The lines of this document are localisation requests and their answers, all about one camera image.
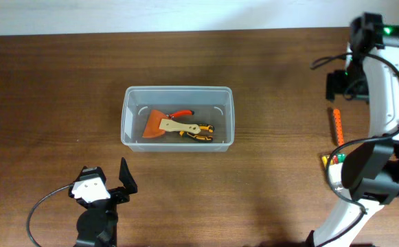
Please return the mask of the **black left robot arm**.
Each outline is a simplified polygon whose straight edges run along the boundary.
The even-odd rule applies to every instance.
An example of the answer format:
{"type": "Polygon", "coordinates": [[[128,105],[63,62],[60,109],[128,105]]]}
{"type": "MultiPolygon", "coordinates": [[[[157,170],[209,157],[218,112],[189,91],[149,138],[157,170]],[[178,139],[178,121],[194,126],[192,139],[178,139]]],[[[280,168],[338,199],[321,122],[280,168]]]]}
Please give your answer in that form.
{"type": "Polygon", "coordinates": [[[107,189],[102,168],[86,166],[73,181],[69,197],[85,208],[76,223],[76,246],[117,245],[117,206],[129,202],[130,195],[138,192],[125,158],[120,162],[119,181],[121,187],[107,189]]]}

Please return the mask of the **orange perforated bar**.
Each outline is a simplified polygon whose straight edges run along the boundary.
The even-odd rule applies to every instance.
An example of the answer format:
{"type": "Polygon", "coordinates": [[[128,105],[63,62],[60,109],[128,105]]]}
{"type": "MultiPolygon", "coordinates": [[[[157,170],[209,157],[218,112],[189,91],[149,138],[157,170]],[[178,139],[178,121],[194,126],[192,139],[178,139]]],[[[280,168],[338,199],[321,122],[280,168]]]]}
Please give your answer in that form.
{"type": "Polygon", "coordinates": [[[341,146],[341,145],[344,144],[344,138],[343,138],[343,128],[342,128],[340,110],[335,108],[332,111],[332,116],[333,116],[334,131],[335,131],[335,137],[336,137],[336,140],[337,140],[337,145],[341,146]]]}

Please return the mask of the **clear plastic container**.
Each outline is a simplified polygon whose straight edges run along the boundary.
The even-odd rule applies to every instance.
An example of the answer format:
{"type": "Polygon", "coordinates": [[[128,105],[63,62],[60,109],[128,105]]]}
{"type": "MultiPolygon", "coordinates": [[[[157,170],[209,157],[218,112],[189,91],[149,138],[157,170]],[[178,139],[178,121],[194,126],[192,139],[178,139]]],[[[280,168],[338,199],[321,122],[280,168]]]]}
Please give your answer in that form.
{"type": "Polygon", "coordinates": [[[125,92],[120,138],[134,152],[225,152],[235,139],[233,95],[225,86],[132,86],[125,92]],[[215,127],[211,143],[183,138],[179,132],[142,137],[151,110],[165,114],[193,110],[194,115],[174,118],[182,124],[215,127]]]}

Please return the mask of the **orange scraper wooden handle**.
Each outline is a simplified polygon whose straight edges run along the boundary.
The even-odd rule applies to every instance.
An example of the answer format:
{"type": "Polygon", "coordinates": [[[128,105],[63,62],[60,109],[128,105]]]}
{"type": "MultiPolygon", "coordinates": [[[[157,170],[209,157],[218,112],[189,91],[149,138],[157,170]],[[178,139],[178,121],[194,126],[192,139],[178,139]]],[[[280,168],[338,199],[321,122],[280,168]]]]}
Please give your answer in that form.
{"type": "Polygon", "coordinates": [[[142,137],[153,139],[164,135],[166,132],[191,132],[198,134],[201,130],[198,124],[179,123],[167,117],[167,114],[159,110],[151,110],[142,137]]]}

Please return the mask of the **red handled cutting pliers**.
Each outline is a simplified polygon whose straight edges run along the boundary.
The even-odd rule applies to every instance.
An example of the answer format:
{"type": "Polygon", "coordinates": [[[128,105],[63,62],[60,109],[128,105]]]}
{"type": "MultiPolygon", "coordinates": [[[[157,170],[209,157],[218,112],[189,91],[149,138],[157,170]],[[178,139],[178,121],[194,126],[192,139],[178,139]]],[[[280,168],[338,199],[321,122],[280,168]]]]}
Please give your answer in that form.
{"type": "Polygon", "coordinates": [[[177,117],[182,117],[186,115],[194,115],[193,110],[180,110],[176,111],[175,113],[167,114],[167,117],[170,119],[177,118],[177,117]]]}

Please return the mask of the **yellow black long-nose pliers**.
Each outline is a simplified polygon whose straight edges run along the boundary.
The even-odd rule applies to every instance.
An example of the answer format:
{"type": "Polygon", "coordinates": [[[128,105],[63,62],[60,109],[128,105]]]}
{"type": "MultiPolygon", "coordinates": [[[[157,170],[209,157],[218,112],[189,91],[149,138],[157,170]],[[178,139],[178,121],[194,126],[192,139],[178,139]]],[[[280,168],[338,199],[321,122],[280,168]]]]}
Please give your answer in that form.
{"type": "Polygon", "coordinates": [[[198,126],[201,130],[198,134],[180,131],[179,135],[183,138],[189,138],[199,143],[211,143],[214,140],[212,135],[215,131],[215,127],[207,123],[199,123],[198,126]]]}

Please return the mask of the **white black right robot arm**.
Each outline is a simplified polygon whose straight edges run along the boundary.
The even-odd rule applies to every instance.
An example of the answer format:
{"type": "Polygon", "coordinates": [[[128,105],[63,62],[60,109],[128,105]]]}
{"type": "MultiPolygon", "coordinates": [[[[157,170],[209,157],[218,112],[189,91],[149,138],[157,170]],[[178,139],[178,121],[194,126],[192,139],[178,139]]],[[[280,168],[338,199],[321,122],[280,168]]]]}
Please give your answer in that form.
{"type": "Polygon", "coordinates": [[[340,143],[325,159],[325,175],[338,197],[327,220],[306,239],[307,246],[352,246],[367,221],[399,198],[399,25],[366,12],[350,23],[342,70],[326,78],[326,97],[341,94],[369,104],[369,134],[340,143]]]}

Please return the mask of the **coloured screwdriver set box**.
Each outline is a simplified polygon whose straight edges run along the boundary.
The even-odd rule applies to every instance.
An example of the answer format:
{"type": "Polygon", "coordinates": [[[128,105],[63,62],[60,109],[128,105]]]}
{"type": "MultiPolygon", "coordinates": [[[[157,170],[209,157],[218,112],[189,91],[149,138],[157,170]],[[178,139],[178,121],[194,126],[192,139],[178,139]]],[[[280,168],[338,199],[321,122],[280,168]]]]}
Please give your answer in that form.
{"type": "Polygon", "coordinates": [[[329,178],[333,184],[333,187],[339,193],[341,193],[344,190],[341,179],[341,170],[345,158],[346,158],[345,154],[342,153],[335,154],[329,166],[329,172],[330,172],[329,178]]]}

